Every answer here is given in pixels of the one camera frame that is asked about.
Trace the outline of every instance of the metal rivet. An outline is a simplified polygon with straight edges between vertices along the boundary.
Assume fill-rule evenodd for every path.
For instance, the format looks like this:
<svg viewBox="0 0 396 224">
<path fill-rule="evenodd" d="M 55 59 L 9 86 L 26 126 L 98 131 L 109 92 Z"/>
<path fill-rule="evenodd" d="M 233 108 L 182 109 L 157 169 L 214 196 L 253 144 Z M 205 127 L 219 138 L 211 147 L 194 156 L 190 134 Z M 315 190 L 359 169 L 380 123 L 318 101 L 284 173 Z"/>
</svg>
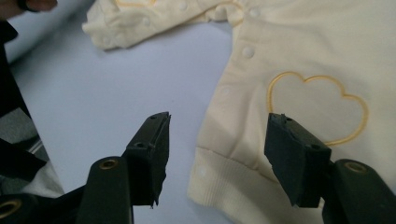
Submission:
<svg viewBox="0 0 396 224">
<path fill-rule="evenodd" d="M 119 164 L 119 161 L 110 159 L 110 160 L 107 160 L 107 161 L 102 161 L 100 163 L 99 167 L 102 170 L 110 170 L 110 169 L 113 169 L 114 167 L 116 167 L 118 164 Z"/>
<path fill-rule="evenodd" d="M 9 217 L 22 206 L 20 199 L 14 199 L 0 204 L 0 219 Z"/>
<path fill-rule="evenodd" d="M 146 144 L 142 143 L 142 142 L 137 142 L 134 144 L 135 147 L 146 147 Z"/>
<path fill-rule="evenodd" d="M 344 165 L 346 168 L 356 173 L 363 174 L 367 172 L 366 167 L 354 161 L 348 161 Z"/>
</svg>

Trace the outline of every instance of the black object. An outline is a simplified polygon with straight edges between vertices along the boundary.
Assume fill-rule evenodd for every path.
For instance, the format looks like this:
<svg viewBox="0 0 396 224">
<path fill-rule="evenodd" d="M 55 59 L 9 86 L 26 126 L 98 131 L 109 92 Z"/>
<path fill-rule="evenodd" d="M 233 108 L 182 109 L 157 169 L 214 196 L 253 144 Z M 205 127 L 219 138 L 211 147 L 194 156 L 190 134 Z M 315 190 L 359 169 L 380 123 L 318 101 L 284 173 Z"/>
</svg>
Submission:
<svg viewBox="0 0 396 224">
<path fill-rule="evenodd" d="M 18 36 L 17 31 L 7 22 L 0 21 L 0 117 L 20 107 L 30 117 L 21 96 L 20 89 L 9 69 L 4 45 Z"/>
<path fill-rule="evenodd" d="M 270 114 L 264 154 L 292 205 L 325 205 L 325 224 L 394 224 L 396 197 L 370 166 L 330 161 L 331 150 L 299 123 Z"/>
<path fill-rule="evenodd" d="M 0 138 L 0 175 L 32 181 L 46 162 Z"/>
<path fill-rule="evenodd" d="M 134 223 L 132 205 L 158 203 L 169 156 L 170 118 L 164 112 L 146 119 L 122 157 L 92 165 L 84 187 L 56 199 L 1 196 L 0 223 Z"/>
<path fill-rule="evenodd" d="M 26 0 L 18 0 L 18 7 L 22 10 L 30 11 L 30 12 L 38 12 L 37 10 L 33 10 L 26 5 Z"/>
</svg>

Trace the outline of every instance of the sleeve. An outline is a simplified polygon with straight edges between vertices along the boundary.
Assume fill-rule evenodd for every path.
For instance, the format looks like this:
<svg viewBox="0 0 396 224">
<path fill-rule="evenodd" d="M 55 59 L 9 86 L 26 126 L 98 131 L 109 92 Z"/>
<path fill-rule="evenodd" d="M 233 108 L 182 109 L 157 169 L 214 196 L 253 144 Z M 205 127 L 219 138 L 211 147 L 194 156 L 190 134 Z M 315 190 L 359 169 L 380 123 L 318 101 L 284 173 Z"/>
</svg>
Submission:
<svg viewBox="0 0 396 224">
<path fill-rule="evenodd" d="M 97 0 L 82 29 L 99 49 L 129 48 L 193 20 L 222 2 L 226 1 Z"/>
</svg>

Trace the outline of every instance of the pale yellow onesie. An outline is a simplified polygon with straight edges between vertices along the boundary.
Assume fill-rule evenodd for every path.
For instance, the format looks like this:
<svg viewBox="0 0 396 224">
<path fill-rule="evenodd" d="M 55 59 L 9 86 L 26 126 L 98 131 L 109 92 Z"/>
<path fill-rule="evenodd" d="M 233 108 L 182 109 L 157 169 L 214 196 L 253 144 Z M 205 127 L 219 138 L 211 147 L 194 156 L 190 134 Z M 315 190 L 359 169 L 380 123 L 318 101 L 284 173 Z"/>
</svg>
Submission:
<svg viewBox="0 0 396 224">
<path fill-rule="evenodd" d="M 320 223 L 263 156 L 269 112 L 362 161 L 396 191 L 396 1 L 97 0 L 83 30 L 127 48 L 179 24 L 228 21 L 233 53 L 197 140 L 189 196 L 236 223 Z"/>
</svg>

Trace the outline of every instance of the clamp jaw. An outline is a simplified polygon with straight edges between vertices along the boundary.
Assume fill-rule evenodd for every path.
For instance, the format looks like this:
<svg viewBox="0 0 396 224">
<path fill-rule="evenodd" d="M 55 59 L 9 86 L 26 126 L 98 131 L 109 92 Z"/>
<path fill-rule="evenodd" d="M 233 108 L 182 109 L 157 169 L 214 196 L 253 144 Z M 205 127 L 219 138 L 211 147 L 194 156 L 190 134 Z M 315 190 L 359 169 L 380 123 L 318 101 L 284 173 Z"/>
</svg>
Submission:
<svg viewBox="0 0 396 224">
<path fill-rule="evenodd" d="M 325 201 L 325 224 L 396 223 L 396 197 L 370 166 L 330 161 L 332 150 L 295 120 L 270 114 L 264 155 L 291 205 L 316 208 Z"/>
<path fill-rule="evenodd" d="M 0 223 L 134 223 L 133 205 L 158 204 L 169 158 L 168 112 L 150 116 L 120 157 L 95 162 L 87 184 L 59 198 L 0 197 Z"/>
</svg>

